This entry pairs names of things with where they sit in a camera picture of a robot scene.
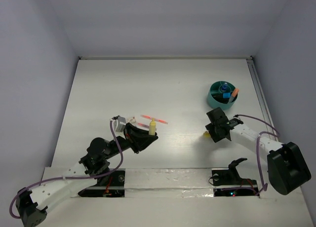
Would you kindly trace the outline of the blue black highlighter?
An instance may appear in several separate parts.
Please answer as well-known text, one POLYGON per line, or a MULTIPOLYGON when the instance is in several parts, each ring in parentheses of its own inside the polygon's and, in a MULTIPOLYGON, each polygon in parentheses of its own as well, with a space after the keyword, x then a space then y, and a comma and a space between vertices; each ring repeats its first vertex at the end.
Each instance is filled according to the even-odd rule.
POLYGON ((223 93, 223 98, 228 99, 230 98, 231 94, 230 93, 223 93))

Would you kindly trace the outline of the thin pink purple pen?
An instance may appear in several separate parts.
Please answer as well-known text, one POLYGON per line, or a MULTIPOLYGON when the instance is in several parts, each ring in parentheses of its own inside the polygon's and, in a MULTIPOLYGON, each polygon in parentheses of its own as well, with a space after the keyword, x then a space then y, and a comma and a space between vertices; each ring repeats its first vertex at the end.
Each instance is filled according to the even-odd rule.
POLYGON ((148 126, 148 125, 143 124, 143 123, 137 123, 137 125, 138 125, 138 126, 141 126, 141 127, 149 128, 149 126, 148 126))

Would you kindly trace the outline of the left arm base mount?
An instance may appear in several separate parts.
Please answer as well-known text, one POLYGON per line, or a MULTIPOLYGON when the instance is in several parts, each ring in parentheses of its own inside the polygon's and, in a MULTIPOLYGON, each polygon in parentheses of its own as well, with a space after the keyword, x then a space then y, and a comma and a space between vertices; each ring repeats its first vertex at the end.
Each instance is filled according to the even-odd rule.
POLYGON ((83 189, 78 193, 80 197, 125 197, 125 169, 119 169, 114 173, 97 181, 97 184, 83 189))

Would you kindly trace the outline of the thin orange pen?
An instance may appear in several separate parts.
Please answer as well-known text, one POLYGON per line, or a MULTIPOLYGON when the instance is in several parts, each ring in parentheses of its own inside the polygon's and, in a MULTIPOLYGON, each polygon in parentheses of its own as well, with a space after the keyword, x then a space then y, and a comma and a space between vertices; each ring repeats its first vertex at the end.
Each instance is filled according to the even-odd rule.
POLYGON ((140 116, 141 116, 142 118, 154 120, 155 122, 159 122, 159 123, 162 123, 162 124, 168 124, 168 122, 165 121, 165 120, 158 119, 158 118, 155 118, 155 117, 152 117, 152 116, 149 116, 149 115, 141 114, 140 116))

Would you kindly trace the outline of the grey marker orange tip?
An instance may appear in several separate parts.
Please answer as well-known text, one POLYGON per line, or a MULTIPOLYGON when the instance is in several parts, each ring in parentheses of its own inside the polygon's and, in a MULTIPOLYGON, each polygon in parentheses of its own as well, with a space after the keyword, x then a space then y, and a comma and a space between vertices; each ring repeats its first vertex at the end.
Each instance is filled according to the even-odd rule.
POLYGON ((228 100, 228 103, 232 103, 237 95, 233 95, 233 94, 231 93, 231 96, 230 96, 230 98, 229 98, 229 100, 228 100))

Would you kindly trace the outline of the yellow translucent marker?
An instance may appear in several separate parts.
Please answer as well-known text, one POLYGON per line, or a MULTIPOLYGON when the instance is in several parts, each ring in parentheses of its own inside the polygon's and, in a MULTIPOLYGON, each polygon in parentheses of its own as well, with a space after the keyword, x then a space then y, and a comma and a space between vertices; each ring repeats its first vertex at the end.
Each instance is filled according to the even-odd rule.
POLYGON ((152 118, 149 124, 149 135, 154 136, 156 134, 156 121, 152 118))

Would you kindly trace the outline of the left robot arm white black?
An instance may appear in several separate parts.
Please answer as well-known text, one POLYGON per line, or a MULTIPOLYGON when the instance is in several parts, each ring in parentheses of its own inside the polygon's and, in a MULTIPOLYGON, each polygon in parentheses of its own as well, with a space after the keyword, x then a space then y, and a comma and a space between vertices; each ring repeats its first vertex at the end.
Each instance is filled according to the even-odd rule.
POLYGON ((158 139, 156 131, 137 128, 127 123, 123 136, 116 136, 113 128, 115 119, 110 121, 111 141, 95 138, 87 148, 87 154, 61 176, 41 180, 18 191, 10 204, 9 212, 13 218, 20 219, 25 227, 36 227, 41 224, 57 205, 67 198, 93 185, 104 185, 109 176, 122 165, 110 169, 109 159, 132 149, 138 154, 158 139))

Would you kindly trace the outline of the orange marker cap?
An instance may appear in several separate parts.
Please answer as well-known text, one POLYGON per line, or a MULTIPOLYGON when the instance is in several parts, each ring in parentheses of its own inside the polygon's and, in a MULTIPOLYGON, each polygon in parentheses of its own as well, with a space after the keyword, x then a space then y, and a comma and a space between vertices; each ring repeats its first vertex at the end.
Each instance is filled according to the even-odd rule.
POLYGON ((233 94, 233 95, 237 95, 238 93, 239 93, 239 89, 238 89, 238 88, 235 88, 232 94, 233 94))

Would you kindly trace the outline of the teal round pen holder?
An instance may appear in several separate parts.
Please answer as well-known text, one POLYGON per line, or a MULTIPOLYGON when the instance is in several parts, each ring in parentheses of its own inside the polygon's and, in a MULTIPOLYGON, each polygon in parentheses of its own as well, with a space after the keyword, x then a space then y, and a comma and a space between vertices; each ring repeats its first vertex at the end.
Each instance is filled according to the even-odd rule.
POLYGON ((222 110, 226 111, 233 106, 233 104, 238 98, 238 95, 237 95, 232 103, 228 103, 229 98, 228 99, 223 98, 223 93, 220 91, 220 87, 224 82, 228 84, 228 89, 225 93, 231 94, 233 90, 236 88, 234 85, 232 85, 231 83, 227 81, 217 81, 213 83, 208 91, 208 95, 206 98, 208 105, 213 109, 221 108, 222 110))

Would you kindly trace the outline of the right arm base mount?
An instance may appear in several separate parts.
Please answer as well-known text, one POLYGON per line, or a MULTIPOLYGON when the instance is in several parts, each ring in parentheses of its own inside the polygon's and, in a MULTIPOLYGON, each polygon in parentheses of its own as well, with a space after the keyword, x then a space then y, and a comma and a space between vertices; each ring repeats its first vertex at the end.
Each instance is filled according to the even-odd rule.
POLYGON ((213 186, 214 197, 259 195, 257 181, 250 178, 242 178, 237 171, 237 166, 246 160, 247 158, 239 158, 233 160, 227 168, 211 169, 208 182, 213 186))

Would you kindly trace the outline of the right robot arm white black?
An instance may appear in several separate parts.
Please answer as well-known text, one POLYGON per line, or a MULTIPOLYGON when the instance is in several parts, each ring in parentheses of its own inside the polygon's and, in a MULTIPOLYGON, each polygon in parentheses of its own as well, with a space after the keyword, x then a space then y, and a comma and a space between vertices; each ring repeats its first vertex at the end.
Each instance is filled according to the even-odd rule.
POLYGON ((287 195, 312 178, 295 143, 285 144, 269 138, 270 135, 277 137, 277 131, 255 132, 240 120, 239 114, 228 118, 221 108, 213 109, 206 115, 210 123, 205 128, 214 142, 227 139, 256 154, 262 186, 260 192, 271 185, 278 193, 287 195))

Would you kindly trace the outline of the yellow marker cap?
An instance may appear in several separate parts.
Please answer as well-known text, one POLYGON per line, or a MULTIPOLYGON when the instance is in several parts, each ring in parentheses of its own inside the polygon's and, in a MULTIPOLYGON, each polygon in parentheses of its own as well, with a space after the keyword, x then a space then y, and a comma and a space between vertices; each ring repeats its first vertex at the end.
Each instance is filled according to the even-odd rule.
POLYGON ((207 137, 207 138, 210 138, 210 137, 211 137, 208 132, 205 132, 205 133, 203 134, 203 136, 204 136, 204 137, 207 137))

